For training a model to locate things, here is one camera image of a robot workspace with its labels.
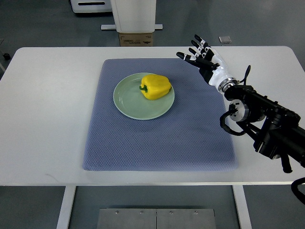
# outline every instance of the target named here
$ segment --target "yellow bell pepper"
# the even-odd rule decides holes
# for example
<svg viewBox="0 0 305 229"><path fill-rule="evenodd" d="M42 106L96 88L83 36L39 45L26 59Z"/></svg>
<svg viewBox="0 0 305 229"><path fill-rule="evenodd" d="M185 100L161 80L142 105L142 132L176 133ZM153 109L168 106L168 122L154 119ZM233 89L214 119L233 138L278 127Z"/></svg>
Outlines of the yellow bell pepper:
<svg viewBox="0 0 305 229"><path fill-rule="evenodd" d="M144 76L141 80L141 86L139 86L143 95L150 100L165 96L169 93L171 87L172 85L167 77L156 74Z"/></svg>

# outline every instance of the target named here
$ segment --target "light green plate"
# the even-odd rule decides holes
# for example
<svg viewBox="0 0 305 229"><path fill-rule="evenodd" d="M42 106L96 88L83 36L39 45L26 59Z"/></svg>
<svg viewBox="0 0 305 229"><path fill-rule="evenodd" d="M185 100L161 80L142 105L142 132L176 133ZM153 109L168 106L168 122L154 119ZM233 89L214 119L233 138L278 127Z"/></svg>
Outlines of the light green plate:
<svg viewBox="0 0 305 229"><path fill-rule="evenodd" d="M149 100L144 97L139 86L144 76L152 73L137 73L122 79L113 92L115 106L124 115L138 120L150 120L166 113L175 99L175 92L170 92L160 99Z"/></svg>

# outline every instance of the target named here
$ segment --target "pepper stem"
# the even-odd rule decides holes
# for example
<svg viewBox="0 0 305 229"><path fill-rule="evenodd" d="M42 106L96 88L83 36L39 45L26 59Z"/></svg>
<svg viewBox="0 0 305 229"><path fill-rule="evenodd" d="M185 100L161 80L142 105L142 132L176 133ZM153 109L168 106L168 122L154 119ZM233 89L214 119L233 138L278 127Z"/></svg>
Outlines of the pepper stem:
<svg viewBox="0 0 305 229"><path fill-rule="evenodd" d="M139 86L139 88L140 90L145 91L146 93L148 92L146 85L144 85L144 87Z"/></svg>

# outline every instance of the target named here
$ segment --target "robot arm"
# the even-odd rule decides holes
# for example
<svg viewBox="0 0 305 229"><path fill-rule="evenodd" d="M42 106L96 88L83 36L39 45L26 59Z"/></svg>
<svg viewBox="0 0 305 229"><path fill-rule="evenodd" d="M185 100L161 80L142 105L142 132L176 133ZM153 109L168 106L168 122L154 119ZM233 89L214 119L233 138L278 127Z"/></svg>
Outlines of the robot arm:
<svg viewBox="0 0 305 229"><path fill-rule="evenodd" d="M229 110L220 117L220 126L232 135L248 134L254 140L256 152L270 159L281 158L283 171L291 173L289 157L305 167L305 130L298 126L300 116L271 101L267 96L258 94L252 86L246 85L250 72L249 66L242 81L236 80L228 72L228 67L217 51L211 48L198 35L192 45L196 51L189 49L192 55L178 52L177 56L199 68L204 80L231 101ZM230 117L242 128L241 132L232 130L225 124ZM252 123L264 120L261 129ZM304 183L305 178L292 183L292 191L305 204L305 195L297 186Z"/></svg>

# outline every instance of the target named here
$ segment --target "blue placemat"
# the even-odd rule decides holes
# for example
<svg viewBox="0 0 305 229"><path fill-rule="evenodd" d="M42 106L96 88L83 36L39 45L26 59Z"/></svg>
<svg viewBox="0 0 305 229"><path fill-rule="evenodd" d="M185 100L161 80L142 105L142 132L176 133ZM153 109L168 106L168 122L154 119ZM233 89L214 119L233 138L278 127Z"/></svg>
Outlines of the blue placemat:
<svg viewBox="0 0 305 229"><path fill-rule="evenodd" d="M113 91L134 73L169 78L175 101L152 120L134 120ZM228 171L237 168L231 136L219 126L224 101L196 67L181 59L113 59L102 67L84 153L86 170Z"/></svg>

